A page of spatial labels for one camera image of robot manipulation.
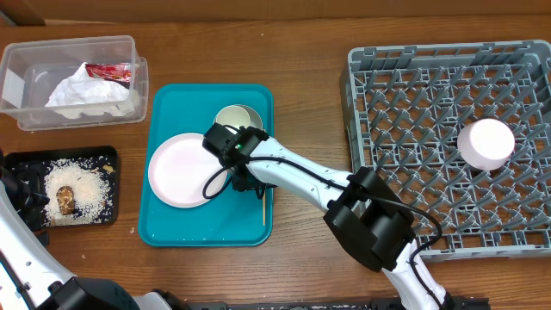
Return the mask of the small white plate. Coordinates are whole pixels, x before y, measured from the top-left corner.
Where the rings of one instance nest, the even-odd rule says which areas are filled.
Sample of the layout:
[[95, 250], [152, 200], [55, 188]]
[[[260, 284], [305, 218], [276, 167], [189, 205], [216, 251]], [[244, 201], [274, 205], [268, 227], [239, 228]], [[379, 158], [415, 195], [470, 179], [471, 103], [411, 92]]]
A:
[[515, 148], [515, 137], [502, 121], [483, 119], [464, 127], [457, 138], [457, 149], [471, 167], [493, 171], [502, 167]]

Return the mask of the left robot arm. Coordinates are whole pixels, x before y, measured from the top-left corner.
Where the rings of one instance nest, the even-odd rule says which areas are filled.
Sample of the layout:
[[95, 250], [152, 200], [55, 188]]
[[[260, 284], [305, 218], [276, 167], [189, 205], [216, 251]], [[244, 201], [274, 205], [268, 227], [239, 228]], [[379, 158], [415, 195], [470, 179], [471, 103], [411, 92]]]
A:
[[131, 296], [109, 279], [79, 277], [46, 250], [18, 214], [46, 205], [49, 198], [1, 169], [1, 265], [11, 286], [1, 294], [5, 305], [22, 302], [26, 309], [167, 309], [189, 304], [172, 293], [153, 290]]

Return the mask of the red snack wrapper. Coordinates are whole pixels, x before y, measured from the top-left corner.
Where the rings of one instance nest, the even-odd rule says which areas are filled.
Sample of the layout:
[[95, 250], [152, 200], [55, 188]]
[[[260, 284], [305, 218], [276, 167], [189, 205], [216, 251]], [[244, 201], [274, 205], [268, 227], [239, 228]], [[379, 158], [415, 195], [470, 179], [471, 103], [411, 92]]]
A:
[[131, 82], [132, 73], [129, 63], [86, 64], [85, 70], [91, 78], [100, 78], [126, 84]]

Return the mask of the white cup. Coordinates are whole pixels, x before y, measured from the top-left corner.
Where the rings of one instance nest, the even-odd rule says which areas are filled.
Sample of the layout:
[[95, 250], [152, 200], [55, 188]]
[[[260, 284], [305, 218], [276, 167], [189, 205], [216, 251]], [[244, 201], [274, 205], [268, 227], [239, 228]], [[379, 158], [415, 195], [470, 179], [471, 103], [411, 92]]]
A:
[[220, 125], [231, 127], [248, 127], [251, 117], [246, 108], [240, 105], [224, 107], [215, 117], [214, 121]]

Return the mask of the wooden chopstick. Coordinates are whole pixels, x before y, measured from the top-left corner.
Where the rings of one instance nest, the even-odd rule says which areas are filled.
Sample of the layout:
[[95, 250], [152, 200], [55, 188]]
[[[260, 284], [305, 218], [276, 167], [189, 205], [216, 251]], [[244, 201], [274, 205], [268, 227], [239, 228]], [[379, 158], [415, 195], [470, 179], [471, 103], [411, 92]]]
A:
[[266, 226], [266, 195], [263, 196], [262, 203], [262, 223]]

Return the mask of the brown food piece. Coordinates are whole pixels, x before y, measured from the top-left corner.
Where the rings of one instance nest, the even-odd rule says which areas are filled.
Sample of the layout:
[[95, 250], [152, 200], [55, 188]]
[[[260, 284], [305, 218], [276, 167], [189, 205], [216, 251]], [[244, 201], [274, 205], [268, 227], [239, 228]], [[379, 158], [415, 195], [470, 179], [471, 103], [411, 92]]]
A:
[[62, 215], [72, 214], [75, 210], [74, 192], [70, 186], [62, 186], [56, 194], [59, 211]]

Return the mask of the rice food waste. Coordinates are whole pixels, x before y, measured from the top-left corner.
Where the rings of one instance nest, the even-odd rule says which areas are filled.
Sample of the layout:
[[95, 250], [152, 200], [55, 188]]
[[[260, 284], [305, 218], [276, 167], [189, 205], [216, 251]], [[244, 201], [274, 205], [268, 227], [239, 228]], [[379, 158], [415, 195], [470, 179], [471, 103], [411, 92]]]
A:
[[[111, 220], [114, 175], [91, 158], [62, 158], [49, 163], [44, 176], [46, 195], [50, 199], [43, 211], [45, 225], [79, 226]], [[62, 186], [73, 189], [75, 210], [72, 214], [62, 215], [59, 211], [56, 194]]]

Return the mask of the large white plate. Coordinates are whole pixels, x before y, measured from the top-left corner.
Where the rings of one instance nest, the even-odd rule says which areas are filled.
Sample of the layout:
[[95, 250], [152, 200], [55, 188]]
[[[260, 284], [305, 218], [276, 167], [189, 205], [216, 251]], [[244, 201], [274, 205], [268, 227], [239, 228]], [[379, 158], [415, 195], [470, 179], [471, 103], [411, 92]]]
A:
[[203, 146], [200, 133], [182, 133], [166, 140], [153, 153], [148, 166], [148, 181], [162, 202], [175, 208], [194, 208], [208, 199], [202, 194], [216, 194], [226, 182], [219, 160]]

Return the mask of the white napkin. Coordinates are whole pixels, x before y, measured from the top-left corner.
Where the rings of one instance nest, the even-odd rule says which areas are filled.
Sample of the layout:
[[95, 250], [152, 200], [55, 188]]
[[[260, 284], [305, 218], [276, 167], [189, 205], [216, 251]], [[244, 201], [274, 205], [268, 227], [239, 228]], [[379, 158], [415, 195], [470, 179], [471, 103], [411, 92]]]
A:
[[46, 107], [67, 119], [82, 115], [112, 115], [123, 117], [132, 114], [135, 104], [129, 84], [117, 83], [90, 77], [85, 70], [86, 62], [76, 72], [63, 79], [48, 98]]

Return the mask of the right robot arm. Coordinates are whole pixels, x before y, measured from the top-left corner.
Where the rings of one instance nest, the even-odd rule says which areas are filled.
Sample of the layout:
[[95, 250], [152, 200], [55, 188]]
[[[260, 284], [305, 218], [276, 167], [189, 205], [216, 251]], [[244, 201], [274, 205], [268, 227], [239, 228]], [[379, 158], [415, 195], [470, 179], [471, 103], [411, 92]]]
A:
[[203, 147], [230, 173], [237, 191], [282, 188], [320, 209], [325, 224], [358, 263], [383, 272], [406, 309], [452, 309], [455, 302], [439, 285], [419, 252], [443, 235], [428, 212], [403, 203], [371, 168], [333, 170], [289, 151], [255, 127], [213, 124]]

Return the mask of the grey bowl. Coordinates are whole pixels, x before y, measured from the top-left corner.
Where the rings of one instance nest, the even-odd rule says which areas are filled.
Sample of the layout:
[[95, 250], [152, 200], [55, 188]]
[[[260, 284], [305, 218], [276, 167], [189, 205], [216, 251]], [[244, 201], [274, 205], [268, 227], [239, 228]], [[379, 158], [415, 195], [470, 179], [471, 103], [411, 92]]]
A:
[[240, 106], [243, 106], [244, 108], [246, 108], [250, 114], [251, 124], [249, 125], [249, 127], [263, 129], [263, 121], [260, 115], [257, 113], [257, 111], [249, 106], [245, 106], [245, 105], [240, 105]]

